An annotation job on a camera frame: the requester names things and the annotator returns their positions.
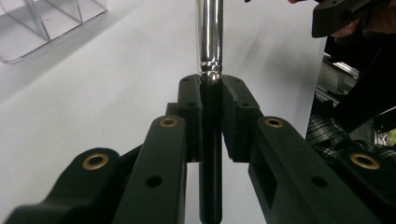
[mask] hole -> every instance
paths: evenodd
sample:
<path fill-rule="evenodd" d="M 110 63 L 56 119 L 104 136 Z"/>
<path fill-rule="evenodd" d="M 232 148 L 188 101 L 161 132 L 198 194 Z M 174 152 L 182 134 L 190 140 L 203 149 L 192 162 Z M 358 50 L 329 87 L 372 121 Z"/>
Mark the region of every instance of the hole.
<path fill-rule="evenodd" d="M 154 175 L 148 178 L 148 180 L 146 181 L 146 185 L 149 188 L 157 188 L 158 186 L 161 185 L 162 182 L 163 180 L 159 176 Z"/>
<path fill-rule="evenodd" d="M 196 103 L 187 103 L 188 107 L 195 107 L 197 104 Z"/>
<path fill-rule="evenodd" d="M 94 158 L 91 158 L 89 161 L 88 161 L 88 163 L 90 164 L 90 165 L 96 165 L 96 164 L 98 164 L 98 163 L 100 163 L 100 162 L 102 162 L 103 161 L 103 158 L 102 157 L 94 157 Z"/>
<path fill-rule="evenodd" d="M 321 188 L 326 188 L 327 186 L 329 186 L 327 184 L 327 181 L 324 180 L 322 177 L 319 176 L 314 176 L 311 179 L 312 183 L 314 183 L 316 186 L 321 187 Z"/>
<path fill-rule="evenodd" d="M 268 126 L 271 126 L 271 127 L 273 127 L 273 128 L 280 128 L 280 127 L 283 126 L 282 121 L 280 121 L 279 119 L 266 119 L 266 120 L 265 120 L 265 123 L 266 123 Z"/>
<path fill-rule="evenodd" d="M 378 170 L 381 165 L 374 158 L 361 154 L 361 153 L 352 153 L 349 158 L 353 163 L 357 164 L 359 167 L 368 169 L 368 170 Z"/>
<path fill-rule="evenodd" d="M 104 153 L 94 153 L 87 157 L 82 163 L 85 170 L 97 170 L 104 167 L 108 162 L 108 156 Z"/>
<path fill-rule="evenodd" d="M 177 120 L 175 119 L 163 119 L 161 120 L 161 126 L 165 128 L 171 128 L 177 125 Z"/>

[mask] metal shaft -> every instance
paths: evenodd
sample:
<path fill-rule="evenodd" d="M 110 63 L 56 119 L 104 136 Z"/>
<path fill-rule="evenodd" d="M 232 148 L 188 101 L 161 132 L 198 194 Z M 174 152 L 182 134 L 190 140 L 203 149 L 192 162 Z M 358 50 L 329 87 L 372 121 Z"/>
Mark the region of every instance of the metal shaft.
<path fill-rule="evenodd" d="M 200 164 L 200 218 L 220 223 L 221 196 L 221 61 L 222 0 L 198 0 L 201 99 L 203 104 L 203 162 Z"/>

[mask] acrylic organizer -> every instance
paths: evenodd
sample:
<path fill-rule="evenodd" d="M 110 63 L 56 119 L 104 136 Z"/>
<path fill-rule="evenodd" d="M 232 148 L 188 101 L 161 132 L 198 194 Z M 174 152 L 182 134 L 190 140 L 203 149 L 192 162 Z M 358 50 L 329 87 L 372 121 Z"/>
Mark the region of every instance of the acrylic organizer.
<path fill-rule="evenodd" d="M 0 0 L 0 61 L 15 63 L 106 12 L 106 0 Z"/>

